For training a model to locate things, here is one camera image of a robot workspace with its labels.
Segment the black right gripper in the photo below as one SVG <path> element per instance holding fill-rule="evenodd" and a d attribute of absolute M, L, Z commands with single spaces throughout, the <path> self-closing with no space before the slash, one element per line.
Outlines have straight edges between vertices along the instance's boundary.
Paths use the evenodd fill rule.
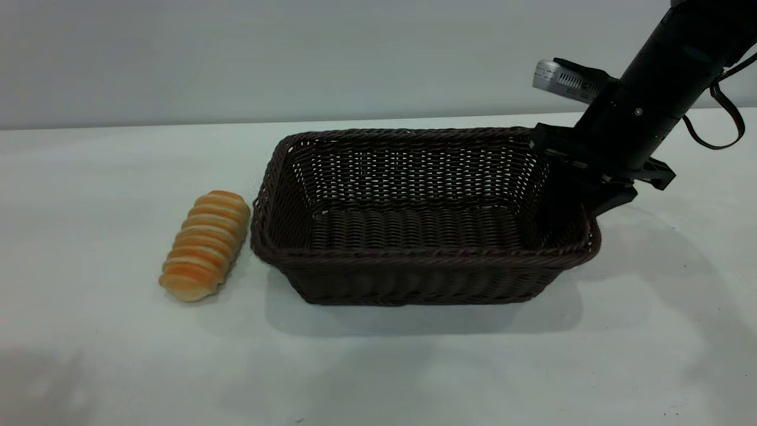
<path fill-rule="evenodd" d="M 549 157 L 545 229 L 588 240 L 588 213 L 598 217 L 632 202 L 636 181 L 662 191 L 675 177 L 652 157 L 690 109 L 690 89 L 678 82 L 533 82 L 533 87 L 587 103 L 573 127 L 539 124 L 533 148 Z"/>

